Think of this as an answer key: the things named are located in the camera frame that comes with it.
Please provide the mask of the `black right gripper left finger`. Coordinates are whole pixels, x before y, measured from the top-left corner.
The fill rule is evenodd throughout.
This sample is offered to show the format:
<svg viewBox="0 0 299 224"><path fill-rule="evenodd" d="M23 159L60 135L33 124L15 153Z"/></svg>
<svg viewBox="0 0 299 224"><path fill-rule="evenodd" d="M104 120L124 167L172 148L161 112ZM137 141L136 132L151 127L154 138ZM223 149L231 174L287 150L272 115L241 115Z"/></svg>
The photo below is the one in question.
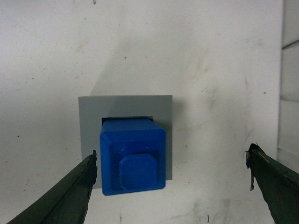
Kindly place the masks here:
<svg viewBox="0 0 299 224"><path fill-rule="evenodd" d="M10 224L82 224L97 178L95 151Z"/></svg>

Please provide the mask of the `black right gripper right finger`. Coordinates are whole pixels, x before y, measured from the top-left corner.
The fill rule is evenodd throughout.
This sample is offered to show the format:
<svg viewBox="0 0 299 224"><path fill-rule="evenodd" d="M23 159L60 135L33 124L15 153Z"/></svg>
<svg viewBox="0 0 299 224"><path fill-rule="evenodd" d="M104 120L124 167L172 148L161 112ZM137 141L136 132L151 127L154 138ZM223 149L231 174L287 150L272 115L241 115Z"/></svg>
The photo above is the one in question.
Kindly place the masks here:
<svg viewBox="0 0 299 224"><path fill-rule="evenodd" d="M277 224L299 222L299 174L269 157L252 143L246 153L251 172L250 190L257 182L271 216Z"/></svg>

